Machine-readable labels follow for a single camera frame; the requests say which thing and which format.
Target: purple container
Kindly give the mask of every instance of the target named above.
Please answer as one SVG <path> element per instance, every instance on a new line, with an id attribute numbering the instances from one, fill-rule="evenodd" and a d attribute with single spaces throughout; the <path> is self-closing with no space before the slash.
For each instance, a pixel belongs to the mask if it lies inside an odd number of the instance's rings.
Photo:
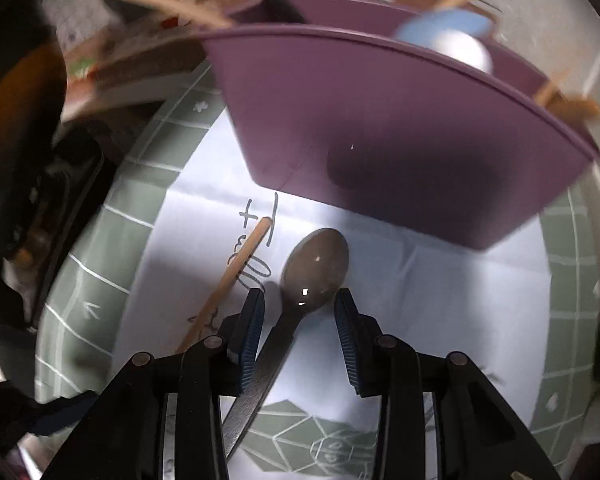
<path id="1" fill-rule="evenodd" d="M 493 76 L 390 37 L 416 12 L 292 0 L 316 25 L 203 35 L 251 177 L 484 250 L 552 202 L 600 152 L 530 98 L 546 77 L 492 40 Z"/>

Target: white paper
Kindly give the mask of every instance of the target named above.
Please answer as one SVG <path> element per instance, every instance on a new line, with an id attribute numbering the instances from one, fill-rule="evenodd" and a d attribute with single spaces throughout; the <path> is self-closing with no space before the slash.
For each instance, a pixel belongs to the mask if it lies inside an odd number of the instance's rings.
<path id="1" fill-rule="evenodd" d="M 550 274 L 539 221 L 534 219 L 478 254 L 342 209 L 253 183 L 224 111 L 167 193 L 142 258 L 114 352 L 116 372 L 136 351 L 163 356 L 174 351 L 218 282 L 238 238 L 257 220 L 275 224 L 252 261 L 264 278 L 266 322 L 280 314 L 277 290 L 288 254 L 321 227 L 347 239 L 345 281 L 360 312 L 374 316 L 385 333 L 417 351 L 445 356 L 466 352 L 529 424 L 541 381 L 549 322 Z M 246 205 L 251 200 L 248 215 Z M 243 276 L 245 284 L 255 282 Z M 221 317 L 238 312 L 246 296 L 234 286 Z M 360 399 L 347 379 L 328 305 L 305 318 L 265 404 L 290 400 L 306 412 L 346 422 L 361 431 L 378 423 L 377 399 Z M 249 459 L 240 453 L 232 462 Z M 232 479 L 256 478 L 231 465 Z"/>

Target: white ball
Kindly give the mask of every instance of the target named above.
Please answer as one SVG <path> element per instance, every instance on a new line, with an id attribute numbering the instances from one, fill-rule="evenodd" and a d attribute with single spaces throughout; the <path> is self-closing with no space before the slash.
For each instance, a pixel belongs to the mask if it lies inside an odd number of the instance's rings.
<path id="1" fill-rule="evenodd" d="M 484 45 L 459 30 L 442 30 L 431 41 L 431 49 L 489 74 L 493 69 L 491 56 Z"/>

